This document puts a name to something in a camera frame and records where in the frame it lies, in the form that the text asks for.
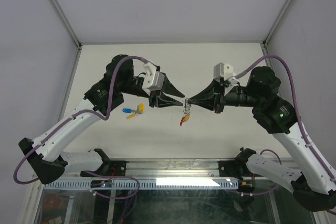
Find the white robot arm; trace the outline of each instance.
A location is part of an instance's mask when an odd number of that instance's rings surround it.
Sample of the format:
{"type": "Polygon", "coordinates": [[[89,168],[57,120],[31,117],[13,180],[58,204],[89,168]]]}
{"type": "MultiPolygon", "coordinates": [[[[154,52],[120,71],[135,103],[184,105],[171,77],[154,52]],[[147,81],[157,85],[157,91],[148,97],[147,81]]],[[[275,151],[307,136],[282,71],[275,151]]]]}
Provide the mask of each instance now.
{"type": "Polygon", "coordinates": [[[235,158],[233,176],[241,178],[239,171],[244,167],[281,185],[310,211],[334,208],[336,170],[306,134],[296,109],[277,96],[280,80],[269,67],[252,68],[246,87],[241,87],[236,77],[231,65],[218,64],[212,83],[188,102],[215,113],[223,112],[226,105],[252,107],[258,124],[285,147],[300,169],[272,162],[247,148],[235,158]]]}
{"type": "Polygon", "coordinates": [[[24,138],[19,147],[43,184],[55,181],[64,173],[92,171],[106,175],[110,159],[101,149],[86,153],[63,150],[86,128],[98,120],[107,120],[110,112],[123,103],[123,93],[149,99],[151,107],[183,106],[165,95],[184,97],[168,80],[160,67],[140,57],[118,55],[106,67],[102,80],[94,84],[79,104],[50,130],[30,140],[24,138]],[[133,60],[144,62],[145,76],[135,77],[133,60]]]}

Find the metal frame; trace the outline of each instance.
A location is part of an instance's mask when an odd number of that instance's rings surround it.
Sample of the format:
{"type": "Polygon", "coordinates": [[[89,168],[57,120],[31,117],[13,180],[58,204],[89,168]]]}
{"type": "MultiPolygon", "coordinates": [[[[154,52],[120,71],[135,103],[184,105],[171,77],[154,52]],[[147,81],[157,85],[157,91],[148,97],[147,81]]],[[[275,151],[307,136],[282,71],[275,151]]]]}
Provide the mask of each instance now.
{"type": "MultiPolygon", "coordinates": [[[[73,82],[73,78],[76,73],[76,68],[77,64],[79,61],[80,53],[82,50],[82,44],[79,41],[75,31],[73,30],[72,26],[70,25],[66,15],[64,14],[62,8],[60,7],[59,3],[57,0],[49,0],[50,4],[52,5],[55,13],[59,17],[62,25],[66,29],[67,33],[69,34],[71,40],[73,43],[76,45],[76,57],[73,61],[72,65],[72,70],[71,74],[68,78],[68,83],[65,89],[65,95],[64,99],[61,103],[60,110],[59,110],[59,115],[58,115],[58,120],[60,120],[63,115],[64,111],[66,108],[66,104],[69,98],[70,94],[70,89],[71,85],[73,82]]],[[[275,22],[272,25],[272,28],[270,29],[266,39],[264,42],[260,42],[259,40],[256,41],[218,41],[218,42],[259,42],[261,49],[263,51],[264,55],[267,55],[267,46],[272,39],[273,35],[281,25],[281,21],[284,19],[285,15],[287,14],[288,10],[291,7],[293,0],[286,0],[284,5],[282,6],[275,22]]],[[[266,65],[272,66],[271,60],[266,60],[266,65]]],[[[223,160],[223,159],[129,159],[129,164],[128,164],[128,174],[134,174],[138,176],[158,176],[158,175],[164,175],[164,176],[174,176],[179,174],[180,176],[188,175],[190,176],[192,172],[194,172],[195,176],[215,176],[215,167],[214,163],[216,163],[218,160],[223,160]],[[204,161],[203,165],[204,167],[199,167],[200,164],[204,161]]],[[[289,167],[296,167],[296,164],[293,162],[291,158],[286,158],[283,160],[283,162],[287,163],[289,167]]],[[[64,178],[77,178],[79,175],[74,174],[74,175],[65,175],[63,176],[64,178]]],[[[26,197],[25,204],[24,204],[24,209],[22,211],[22,214],[20,216],[20,222],[22,224],[31,224],[34,221],[34,217],[36,215],[36,212],[38,210],[38,203],[41,198],[42,194],[42,189],[43,185],[40,182],[34,182],[30,185],[29,191],[28,191],[28,196],[26,197]]],[[[314,213],[313,216],[316,219],[317,223],[330,223],[330,219],[328,214],[323,211],[323,212],[318,212],[314,213]]]]}
{"type": "Polygon", "coordinates": [[[78,50],[80,50],[81,43],[78,40],[78,37],[73,30],[72,26],[70,25],[67,17],[65,16],[62,8],[60,7],[57,0],[49,0],[51,6],[54,8],[56,15],[58,16],[59,20],[61,21],[62,25],[64,26],[65,30],[68,32],[70,38],[72,39],[73,43],[75,43],[78,50]]]}
{"type": "Polygon", "coordinates": [[[293,3],[293,0],[285,0],[285,3],[283,4],[282,8],[280,9],[280,12],[276,18],[276,20],[274,21],[268,35],[266,36],[264,45],[267,48],[270,40],[272,39],[273,35],[275,34],[275,32],[277,31],[277,29],[279,28],[282,20],[284,19],[285,15],[288,13],[288,11],[291,8],[291,5],[293,3]]]}
{"type": "Polygon", "coordinates": [[[60,105],[59,114],[58,114],[58,117],[57,117],[57,122],[60,121],[64,116],[64,112],[65,112],[65,109],[67,107],[67,103],[68,103],[68,99],[69,99],[69,96],[70,96],[70,91],[71,91],[73,79],[75,78],[75,73],[76,73],[76,70],[77,70],[77,66],[78,66],[78,62],[79,62],[81,52],[82,52],[82,46],[80,46],[79,49],[76,48],[76,56],[75,56],[75,58],[72,62],[72,68],[71,68],[70,75],[68,77],[67,86],[65,88],[62,103],[60,105]]]}

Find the black mount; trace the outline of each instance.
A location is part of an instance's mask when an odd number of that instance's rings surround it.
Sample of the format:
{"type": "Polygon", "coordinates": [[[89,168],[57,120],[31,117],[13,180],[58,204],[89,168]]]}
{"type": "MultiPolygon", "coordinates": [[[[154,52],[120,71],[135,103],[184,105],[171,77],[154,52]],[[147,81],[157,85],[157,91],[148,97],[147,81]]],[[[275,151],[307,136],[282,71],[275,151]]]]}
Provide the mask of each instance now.
{"type": "Polygon", "coordinates": [[[224,106],[253,107],[252,114],[268,133],[289,133],[296,122],[294,107],[277,96],[281,81],[269,67],[251,71],[246,87],[236,86],[224,96],[228,83],[221,79],[189,99],[190,104],[221,113],[224,106]]]}
{"type": "MultiPolygon", "coordinates": [[[[31,139],[24,138],[19,142],[19,147],[26,155],[30,150],[33,149],[33,143],[34,142],[31,139]]],[[[127,164],[126,161],[112,161],[102,149],[94,149],[94,151],[101,156],[103,164],[96,171],[92,172],[103,176],[111,176],[112,173],[115,171],[115,176],[125,175],[127,164]]],[[[58,158],[54,162],[45,161],[42,158],[43,157],[41,155],[33,152],[27,160],[41,183],[47,185],[62,176],[65,171],[65,167],[68,165],[68,162],[64,161],[61,156],[58,156],[58,158]]],[[[92,177],[86,172],[81,172],[80,175],[82,177],[92,177]]]]}
{"type": "MultiPolygon", "coordinates": [[[[106,66],[106,73],[103,79],[94,84],[89,91],[85,93],[85,99],[94,105],[93,110],[100,111],[103,115],[107,113],[107,105],[110,91],[110,84],[113,72],[118,62],[128,55],[117,55],[111,63],[106,66]]],[[[148,95],[143,89],[143,77],[134,76],[133,60],[125,61],[118,70],[116,81],[113,88],[112,107],[115,109],[124,102],[122,93],[136,95],[138,97],[145,97],[149,99],[150,107],[163,108],[167,106],[183,106],[183,103],[166,96],[171,94],[183,98],[184,95],[171,84],[168,77],[164,74],[164,82],[161,90],[152,91],[148,95]]]]}
{"type": "MultiPolygon", "coordinates": [[[[125,176],[126,173],[126,165],[127,161],[113,161],[111,160],[102,149],[94,149],[97,152],[101,159],[103,160],[103,164],[96,171],[92,171],[93,173],[102,175],[102,176],[125,176]]],[[[85,171],[80,173],[81,177],[92,177],[92,175],[88,174],[85,171]]]]}
{"type": "MultiPolygon", "coordinates": [[[[33,143],[31,139],[25,137],[19,142],[19,147],[22,152],[27,155],[27,153],[33,149],[33,143]]],[[[54,162],[44,161],[36,152],[33,152],[27,160],[44,185],[54,182],[62,176],[65,171],[64,167],[68,164],[68,162],[64,161],[60,156],[54,162]]]]}

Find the white wall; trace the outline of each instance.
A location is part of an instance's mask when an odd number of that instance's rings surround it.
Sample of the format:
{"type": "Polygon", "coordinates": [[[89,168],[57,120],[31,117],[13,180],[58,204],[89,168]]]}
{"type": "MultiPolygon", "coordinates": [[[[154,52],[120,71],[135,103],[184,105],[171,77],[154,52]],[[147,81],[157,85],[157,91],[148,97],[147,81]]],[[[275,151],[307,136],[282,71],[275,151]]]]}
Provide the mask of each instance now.
{"type": "MultiPolygon", "coordinates": [[[[84,46],[67,104],[71,111],[83,94],[106,72],[106,65],[118,54],[138,55],[161,66],[169,80],[187,98],[201,92],[213,79],[213,67],[230,63],[237,73],[262,56],[254,44],[149,44],[84,46]]],[[[134,61],[135,73],[143,71],[134,61]]],[[[248,76],[241,79],[245,85],[248,76]]],[[[182,107],[150,108],[148,99],[124,95],[124,104],[113,110],[109,121],[89,127],[66,150],[71,152],[102,148],[111,158],[229,158],[239,149],[274,149],[282,157],[286,150],[253,119],[251,108],[226,107],[214,114],[198,106],[182,127],[182,107]],[[122,108],[142,102],[145,113],[131,120],[122,108]]]]}
{"type": "MultiPolygon", "coordinates": [[[[0,0],[0,9],[0,222],[17,223],[28,189],[13,181],[18,142],[55,123],[75,47],[48,0],[0,0]]],[[[26,164],[19,177],[32,174],[26,164]]]]}
{"type": "MultiPolygon", "coordinates": [[[[302,119],[317,147],[336,166],[336,0],[295,0],[269,46],[270,54],[283,57],[291,68],[302,119]]],[[[283,68],[282,95],[290,89],[283,68]]]]}

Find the purple cable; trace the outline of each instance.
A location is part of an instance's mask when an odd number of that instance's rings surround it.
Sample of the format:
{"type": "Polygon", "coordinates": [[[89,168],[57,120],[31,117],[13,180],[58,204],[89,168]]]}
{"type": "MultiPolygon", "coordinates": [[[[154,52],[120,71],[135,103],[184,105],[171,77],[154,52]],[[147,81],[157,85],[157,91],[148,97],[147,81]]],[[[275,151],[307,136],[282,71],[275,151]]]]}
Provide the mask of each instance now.
{"type": "Polygon", "coordinates": [[[272,151],[270,149],[264,149],[260,152],[260,154],[262,155],[264,152],[272,152],[278,158],[279,164],[282,165],[281,159],[275,151],[272,151]]]}
{"type": "MultiPolygon", "coordinates": [[[[297,102],[297,99],[296,99],[296,92],[295,92],[295,88],[294,88],[294,80],[293,80],[293,76],[289,70],[289,67],[288,65],[285,63],[285,61],[280,58],[279,56],[277,55],[266,55],[266,56],[263,56],[261,58],[259,58],[258,60],[256,60],[251,66],[249,66],[245,71],[237,74],[235,77],[236,79],[240,79],[241,77],[245,76],[247,73],[249,73],[256,65],[258,65],[260,62],[262,62],[263,60],[266,60],[266,59],[269,59],[269,58],[274,58],[274,59],[277,59],[279,60],[282,65],[284,66],[286,72],[287,72],[287,75],[288,75],[288,78],[289,78],[289,83],[290,83],[290,88],[291,88],[291,92],[292,92],[292,99],[293,99],[293,104],[294,104],[294,109],[295,109],[295,114],[296,114],[296,117],[297,117],[297,120],[298,120],[298,125],[299,125],[299,129],[300,129],[300,132],[301,132],[301,135],[305,141],[306,144],[309,144],[309,139],[307,138],[307,134],[305,132],[305,129],[303,128],[303,123],[302,123],[302,120],[301,120],[301,117],[300,117],[300,113],[299,113],[299,107],[298,107],[298,102],[297,102]]],[[[313,153],[313,155],[315,156],[315,158],[319,161],[319,163],[322,165],[322,167],[324,168],[324,170],[328,173],[329,177],[330,177],[330,180],[332,181],[333,179],[335,179],[335,176],[333,175],[333,173],[330,171],[329,167],[325,164],[325,162],[323,161],[323,159],[320,157],[320,155],[317,153],[317,151],[314,149],[313,146],[309,146],[308,147],[311,152],[313,153]]]]}
{"type": "Polygon", "coordinates": [[[328,212],[328,213],[330,213],[330,214],[332,214],[332,215],[336,215],[336,212],[331,211],[331,210],[326,210],[326,212],[328,212]]]}
{"type": "Polygon", "coordinates": [[[109,196],[106,196],[106,195],[104,195],[104,194],[101,194],[101,193],[99,193],[99,192],[97,192],[97,191],[95,191],[95,190],[92,190],[93,192],[95,192],[97,195],[99,195],[99,196],[101,196],[101,197],[103,197],[103,198],[106,198],[106,199],[128,199],[128,198],[131,198],[131,197],[133,197],[135,194],[137,194],[137,192],[140,190],[140,182],[136,179],[136,178],[133,178],[133,177],[129,177],[129,176],[113,176],[113,177],[110,177],[110,176],[103,176],[103,175],[99,175],[99,174],[96,174],[96,173],[93,173],[93,172],[91,172],[91,171],[89,171],[89,170],[86,170],[85,171],[86,173],[88,173],[88,174],[90,174],[90,175],[92,175],[92,176],[94,176],[94,177],[100,177],[100,178],[108,178],[108,179],[114,179],[114,178],[126,178],[126,179],[131,179],[131,180],[134,180],[137,184],[138,184],[138,187],[136,188],[136,190],[132,193],[132,194],[130,194],[130,195],[128,195],[128,196],[125,196],[125,197],[109,197],[109,196]]]}
{"type": "Polygon", "coordinates": [[[128,215],[131,214],[131,212],[134,210],[134,208],[135,208],[135,206],[136,206],[137,199],[138,199],[138,198],[137,198],[137,195],[135,195],[134,204],[133,204],[131,210],[129,210],[129,212],[128,212],[127,214],[125,214],[125,215],[124,215],[124,212],[123,212],[123,214],[122,214],[121,217],[120,217],[120,220],[119,220],[118,224],[120,224],[120,223],[122,222],[122,220],[124,220],[128,215]]]}
{"type": "MultiPolygon", "coordinates": [[[[106,117],[104,117],[102,114],[96,112],[96,111],[93,111],[93,110],[81,110],[75,114],[72,115],[73,118],[83,114],[83,113],[92,113],[96,116],[98,116],[100,119],[106,121],[109,117],[110,117],[110,114],[111,114],[111,107],[112,107],[112,96],[113,96],[113,89],[114,89],[114,83],[115,83],[115,79],[117,77],[117,73],[118,73],[118,70],[119,68],[121,67],[121,65],[127,61],[127,60],[132,60],[132,59],[135,59],[135,60],[139,60],[143,63],[148,63],[148,61],[142,57],[139,57],[139,56],[127,56],[123,59],[121,59],[118,64],[116,65],[115,69],[114,69],[114,72],[112,74],[112,78],[111,78],[111,83],[110,83],[110,92],[109,92],[109,101],[108,101],[108,106],[107,106],[107,113],[106,113],[106,117]]],[[[27,185],[27,184],[30,184],[30,183],[33,183],[35,181],[38,181],[38,178],[35,178],[35,179],[32,179],[30,181],[20,181],[18,178],[17,178],[17,173],[19,171],[19,169],[21,168],[22,164],[24,163],[24,161],[26,161],[29,156],[34,152],[36,151],[38,148],[41,147],[41,145],[43,145],[46,141],[48,141],[56,132],[58,132],[64,125],[66,125],[68,122],[70,122],[72,120],[72,118],[67,118],[66,120],[64,120],[64,122],[62,122],[59,126],[57,126],[48,136],[46,136],[45,139],[43,139],[40,144],[36,145],[33,149],[31,149],[24,157],[23,159],[19,162],[19,164],[17,165],[17,167],[15,168],[14,170],[14,174],[13,174],[13,179],[16,183],[20,184],[20,185],[27,185]]]]}

